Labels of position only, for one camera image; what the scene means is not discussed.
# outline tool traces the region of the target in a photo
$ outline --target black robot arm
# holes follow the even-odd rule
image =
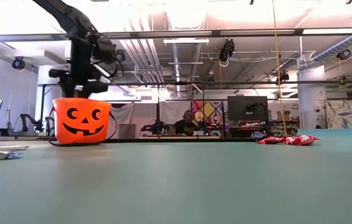
[[[75,87],[82,85],[78,97],[87,98],[91,93],[107,91],[108,85],[100,82],[100,72],[92,65],[91,58],[104,63],[116,61],[115,45],[96,30],[89,18],[78,9],[61,0],[33,0],[50,13],[71,40],[69,71],[51,69],[49,76],[60,78],[64,97],[74,97]]]

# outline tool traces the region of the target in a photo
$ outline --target person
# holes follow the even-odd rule
[[[183,119],[177,121],[169,129],[170,135],[185,134],[187,136],[192,136],[194,134],[194,129],[196,125],[194,122],[194,114],[191,110],[184,112]]]

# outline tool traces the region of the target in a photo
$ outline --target red snack bag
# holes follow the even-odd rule
[[[284,138],[277,138],[277,137],[267,137],[260,141],[256,141],[259,144],[277,144],[279,142],[284,142]]]
[[[318,140],[318,138],[314,136],[307,136],[307,135],[292,136],[292,137],[287,137],[285,139],[285,144],[290,144],[295,146],[308,146],[313,144],[313,142],[316,140]]]

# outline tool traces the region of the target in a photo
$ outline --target ceiling duct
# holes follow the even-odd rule
[[[327,58],[337,55],[344,50],[349,49],[350,47],[352,47],[352,35],[323,52],[313,54],[310,59],[313,62],[321,62]]]
[[[185,4],[180,1],[170,1],[167,3],[167,18],[170,30],[202,30],[205,27],[208,1],[187,1]],[[172,44],[172,55],[175,63],[175,74],[177,81],[192,82],[197,70],[197,64],[188,63],[198,62],[201,44],[198,43],[179,43]],[[191,97],[191,85],[178,85],[177,96],[179,98]]]

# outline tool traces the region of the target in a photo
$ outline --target green table surface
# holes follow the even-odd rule
[[[12,142],[32,147],[0,161],[0,223],[352,224],[352,134],[317,134],[309,147]]]

